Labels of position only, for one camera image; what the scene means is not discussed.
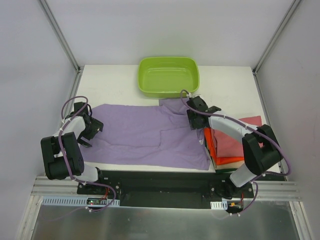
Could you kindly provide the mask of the purple t shirt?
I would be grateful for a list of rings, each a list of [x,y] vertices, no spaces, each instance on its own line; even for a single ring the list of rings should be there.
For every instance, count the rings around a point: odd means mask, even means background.
[[[192,130],[187,107],[178,98],[158,106],[102,104],[93,108],[103,130],[90,147],[80,147],[84,161],[114,165],[148,165],[206,171],[210,160],[202,130]]]

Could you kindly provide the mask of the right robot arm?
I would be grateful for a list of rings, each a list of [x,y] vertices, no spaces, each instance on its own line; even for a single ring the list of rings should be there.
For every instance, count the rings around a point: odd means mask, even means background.
[[[225,198],[237,197],[243,186],[264,174],[283,159],[281,148],[269,125],[256,126],[221,113],[221,109],[208,107],[200,97],[189,97],[185,102],[192,130],[211,128],[223,132],[242,145],[244,163],[216,189]]]

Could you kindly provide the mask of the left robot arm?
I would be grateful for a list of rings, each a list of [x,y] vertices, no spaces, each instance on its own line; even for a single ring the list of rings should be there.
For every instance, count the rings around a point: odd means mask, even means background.
[[[73,112],[62,119],[61,129],[40,141],[45,175],[49,180],[71,178],[89,182],[88,188],[99,195],[105,191],[106,183],[99,178],[100,170],[85,164],[81,147],[91,150],[89,143],[103,131],[104,124],[92,117],[91,106],[76,102]]]

